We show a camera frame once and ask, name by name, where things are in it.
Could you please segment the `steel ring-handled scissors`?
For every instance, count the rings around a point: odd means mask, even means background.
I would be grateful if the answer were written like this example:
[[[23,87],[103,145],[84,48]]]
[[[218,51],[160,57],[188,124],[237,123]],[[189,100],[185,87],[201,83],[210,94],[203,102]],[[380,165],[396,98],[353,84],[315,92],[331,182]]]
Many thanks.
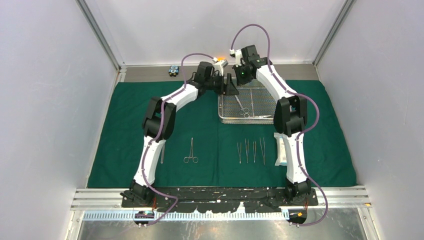
[[[242,103],[241,103],[241,101],[240,101],[240,99],[239,98],[235,98],[235,100],[236,100],[236,102],[238,103],[238,105],[239,105],[239,108],[240,108],[240,110],[239,110],[239,114],[241,115],[241,116],[243,116],[244,118],[250,118],[250,117],[252,117],[252,115],[251,115],[251,113],[250,113],[250,109],[249,108],[247,108],[247,107],[244,107],[243,105],[242,105]]]

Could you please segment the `metal mesh instrument tray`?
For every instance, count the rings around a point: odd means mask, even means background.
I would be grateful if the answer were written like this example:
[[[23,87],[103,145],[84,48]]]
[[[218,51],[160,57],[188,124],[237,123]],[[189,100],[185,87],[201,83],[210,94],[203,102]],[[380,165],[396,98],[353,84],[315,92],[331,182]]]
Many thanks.
[[[239,95],[218,96],[218,117],[224,124],[258,124],[272,125],[276,101],[271,93],[258,80],[236,87]],[[238,98],[242,105],[249,108],[252,117],[245,118],[239,114],[240,107],[236,101]]]

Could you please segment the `steel surgical forceps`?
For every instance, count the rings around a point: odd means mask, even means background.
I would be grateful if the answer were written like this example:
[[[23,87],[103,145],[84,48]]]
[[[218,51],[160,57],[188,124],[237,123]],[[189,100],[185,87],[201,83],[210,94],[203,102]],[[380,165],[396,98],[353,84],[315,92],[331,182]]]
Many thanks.
[[[242,150],[243,150],[243,146],[242,146],[242,143],[241,142],[238,142],[236,144],[236,146],[237,146],[239,164],[241,164],[242,163]]]

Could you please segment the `steel needle holder clamp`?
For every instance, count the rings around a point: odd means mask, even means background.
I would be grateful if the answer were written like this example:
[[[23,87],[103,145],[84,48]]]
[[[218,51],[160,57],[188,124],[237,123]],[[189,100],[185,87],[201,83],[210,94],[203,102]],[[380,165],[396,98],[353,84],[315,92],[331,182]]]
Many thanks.
[[[253,162],[256,162],[256,158],[257,158],[257,142],[253,141],[252,143],[252,151],[253,151]]]

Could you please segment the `green surgical drape cloth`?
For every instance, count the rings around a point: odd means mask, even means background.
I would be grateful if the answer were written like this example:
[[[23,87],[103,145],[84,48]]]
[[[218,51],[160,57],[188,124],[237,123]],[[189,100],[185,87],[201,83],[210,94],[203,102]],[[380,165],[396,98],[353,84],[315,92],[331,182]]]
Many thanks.
[[[352,187],[357,174],[325,87],[317,80],[289,80],[297,92],[311,97],[308,125],[317,125],[304,136],[305,166],[321,187]],[[154,96],[165,96],[181,86],[179,81],[121,82],[112,94],[95,155],[88,188],[128,188],[141,160],[142,121]],[[163,164],[155,171],[155,187],[283,187],[286,167],[275,166],[277,146],[271,124],[224,124],[218,116],[218,97],[207,92],[176,113],[175,127],[165,143]],[[184,163],[193,138],[198,163]],[[265,139],[265,158],[260,148]],[[246,163],[245,139],[249,139]],[[256,162],[253,141],[257,142]],[[242,144],[241,164],[237,143]]]

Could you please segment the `white sterile packet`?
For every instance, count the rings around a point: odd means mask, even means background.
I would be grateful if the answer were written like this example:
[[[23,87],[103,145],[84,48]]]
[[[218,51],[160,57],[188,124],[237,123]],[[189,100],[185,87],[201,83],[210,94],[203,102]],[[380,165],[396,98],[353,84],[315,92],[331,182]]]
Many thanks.
[[[282,148],[284,147],[284,144],[281,143],[281,141],[278,139],[276,140],[276,160],[275,160],[275,166],[281,166],[283,163],[283,157],[282,157]]]

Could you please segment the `steel ring-handled hemostat clamp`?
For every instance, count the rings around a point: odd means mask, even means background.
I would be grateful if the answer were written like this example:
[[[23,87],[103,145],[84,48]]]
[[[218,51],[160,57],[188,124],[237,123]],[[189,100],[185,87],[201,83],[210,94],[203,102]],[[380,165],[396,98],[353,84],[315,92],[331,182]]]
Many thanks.
[[[194,164],[197,164],[199,162],[199,158],[197,156],[194,156],[194,139],[191,138],[190,140],[190,151],[188,156],[184,157],[183,162],[185,164],[188,164],[189,162],[193,162]]]

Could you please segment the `long steel probe rod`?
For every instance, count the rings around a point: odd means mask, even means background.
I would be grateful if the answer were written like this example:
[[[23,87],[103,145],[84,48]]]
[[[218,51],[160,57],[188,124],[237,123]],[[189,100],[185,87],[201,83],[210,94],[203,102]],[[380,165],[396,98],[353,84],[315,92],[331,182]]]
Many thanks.
[[[160,155],[160,163],[163,164],[164,163],[164,158],[165,158],[165,146],[162,147],[161,149],[161,155]]]

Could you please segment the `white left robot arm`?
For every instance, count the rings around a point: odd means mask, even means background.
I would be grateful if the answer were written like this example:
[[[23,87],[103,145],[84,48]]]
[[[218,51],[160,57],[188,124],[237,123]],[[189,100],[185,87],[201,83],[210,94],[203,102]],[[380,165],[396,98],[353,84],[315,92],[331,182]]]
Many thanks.
[[[148,207],[156,195],[152,189],[156,180],[156,169],[160,152],[174,131],[177,112],[194,102],[206,91],[227,94],[236,93],[232,75],[224,74],[228,65],[225,59],[202,61],[191,77],[174,92],[152,97],[142,121],[143,149],[137,171],[128,190],[121,193],[123,200]]]

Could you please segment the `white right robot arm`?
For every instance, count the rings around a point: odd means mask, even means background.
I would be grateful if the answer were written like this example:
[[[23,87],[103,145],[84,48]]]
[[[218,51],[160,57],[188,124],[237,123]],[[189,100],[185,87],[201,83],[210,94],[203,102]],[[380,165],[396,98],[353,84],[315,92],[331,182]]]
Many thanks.
[[[276,102],[273,125],[281,136],[286,159],[286,186],[284,195],[291,205],[299,205],[311,193],[311,180],[307,176],[304,155],[304,135],[308,120],[307,99],[299,96],[277,73],[267,57],[260,57],[255,45],[234,50],[232,67],[238,85],[258,80]]]

